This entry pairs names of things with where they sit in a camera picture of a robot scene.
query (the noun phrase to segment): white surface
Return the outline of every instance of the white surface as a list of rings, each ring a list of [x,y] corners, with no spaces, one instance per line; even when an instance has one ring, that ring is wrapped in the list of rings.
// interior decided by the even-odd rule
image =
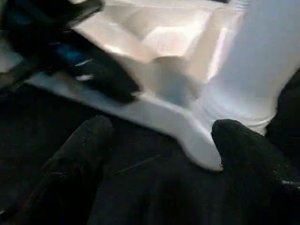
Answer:
[[[120,105],[98,91],[89,90],[70,78],[38,74],[29,83],[47,89],[85,105],[110,113],[134,123],[164,132],[181,143],[187,156],[197,165],[209,170],[221,170],[221,158],[210,133],[199,124],[191,112],[182,107],[143,93],[138,100]]]
[[[257,128],[272,119],[300,64],[299,12],[299,0],[251,3],[226,63],[195,105],[203,124],[231,118]]]

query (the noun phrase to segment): black object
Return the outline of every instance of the black object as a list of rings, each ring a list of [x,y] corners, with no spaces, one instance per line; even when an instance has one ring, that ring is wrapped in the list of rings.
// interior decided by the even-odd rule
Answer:
[[[179,151],[162,151],[104,173],[87,224],[299,224],[300,173],[289,160],[236,121],[217,121],[212,136],[222,173],[204,171]],[[106,166],[118,162],[113,155]]]
[[[43,166],[39,184],[0,214],[7,224],[85,224],[113,135],[110,121],[85,121]]]
[[[89,87],[130,102],[139,86],[105,51],[70,29],[101,7],[98,0],[80,4],[68,0],[9,0],[2,27],[14,50],[26,63],[35,65],[32,73],[66,70]]]

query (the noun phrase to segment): dark floor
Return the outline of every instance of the dark floor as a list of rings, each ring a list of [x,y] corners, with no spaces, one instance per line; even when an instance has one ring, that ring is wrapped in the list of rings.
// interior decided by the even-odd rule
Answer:
[[[0,209],[34,182],[42,164],[83,121],[100,113],[29,86],[13,101],[1,103]],[[112,151],[118,162],[106,167],[106,174],[181,149],[168,136],[109,117],[116,130]]]

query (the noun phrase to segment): floor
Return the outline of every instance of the floor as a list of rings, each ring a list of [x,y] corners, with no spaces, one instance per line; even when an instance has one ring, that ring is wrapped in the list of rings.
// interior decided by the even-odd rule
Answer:
[[[99,114],[78,103],[31,86],[0,110],[0,209],[29,188],[43,163],[59,149],[86,119]],[[105,168],[113,174],[162,152],[181,151],[177,142],[163,134],[109,116],[116,130],[114,158]]]

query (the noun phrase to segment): black fabric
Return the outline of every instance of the black fabric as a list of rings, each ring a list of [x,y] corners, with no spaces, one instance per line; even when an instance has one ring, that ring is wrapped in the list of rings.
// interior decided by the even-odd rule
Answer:
[[[0,211],[37,185],[43,164],[87,118],[99,111],[23,86],[0,109]],[[112,174],[162,152],[181,151],[177,142],[160,133],[108,116],[115,129]]]
[[[296,131],[300,125],[297,121],[297,102],[299,100],[297,89],[293,89],[291,95],[294,96],[292,99],[295,104],[293,101],[289,101],[288,97],[282,98],[280,103],[282,107],[279,106],[280,116],[274,120],[288,120],[289,126],[284,126],[283,122],[278,123],[275,127],[281,129],[280,133],[273,136],[273,139],[270,138],[270,135],[268,138],[276,145],[283,143],[283,145],[278,145],[282,147],[283,152],[288,147],[290,156],[297,156],[298,151],[296,150],[299,141]],[[284,104],[290,106],[286,111]],[[0,208],[3,208],[23,193],[23,190],[31,184],[30,180],[34,180],[35,177],[39,178],[38,171],[44,162],[59,149],[76,127],[98,112],[32,87],[25,87],[24,92],[21,92],[20,96],[15,96],[14,101],[2,103],[1,106]],[[224,202],[222,191],[226,188],[222,189],[222,187],[226,187],[227,178],[224,178],[226,173],[223,173],[221,177],[219,173],[210,173],[190,164],[180,146],[170,137],[111,116],[110,118],[116,130],[116,139],[111,151],[114,154],[106,162],[105,181],[99,186],[89,224],[98,224],[103,219],[105,219],[105,223],[111,222],[111,224],[122,224],[122,220],[127,222],[127,218],[135,220],[137,211],[133,209],[137,208],[142,211],[142,220],[145,221],[152,217],[152,214],[148,215],[149,208],[143,208],[144,204],[137,207],[141,205],[141,199],[146,199],[148,202],[146,205],[151,205],[152,209],[159,210],[154,206],[160,205],[159,200],[162,197],[165,198],[162,201],[163,204],[168,205],[169,199],[173,196],[178,197],[178,193],[183,192],[187,195],[185,202],[186,204],[189,202],[187,205],[201,204],[207,212],[211,212],[213,209],[211,217],[221,220],[222,215],[218,211],[220,212]],[[295,131],[295,135],[292,136],[292,139],[286,139],[289,137],[282,134],[285,129],[290,130],[290,128]],[[294,163],[299,157],[290,159]],[[186,186],[189,182],[195,183],[195,185]],[[143,191],[143,188],[148,185],[147,191]],[[169,192],[170,195],[163,195],[162,193],[167,193],[170,187],[178,187],[178,189]],[[199,193],[202,194],[201,203],[195,197],[200,196]],[[178,198],[177,203],[182,203],[182,198]],[[215,198],[212,200],[213,204],[206,201],[211,198]],[[293,204],[289,197],[286,198],[286,202],[290,202],[290,205]],[[225,203],[234,206],[238,205],[238,200],[230,197],[225,199]],[[236,207],[227,207],[225,215],[231,218],[231,223],[237,223],[243,218],[240,216],[240,212],[235,210]],[[192,210],[185,210],[185,212],[187,214],[182,216],[183,218],[189,217]],[[210,216],[197,215],[191,220],[201,220],[205,224],[208,217]]]
[[[300,169],[300,69],[278,98],[277,114],[266,137]]]
[[[0,222],[85,224],[112,134],[112,125],[103,116],[85,121],[43,166],[38,184],[0,214]]]
[[[300,172],[275,146],[232,120],[217,121],[212,136],[224,172],[204,171],[181,151],[170,150],[135,167],[104,173],[88,225],[300,222],[295,206]]]

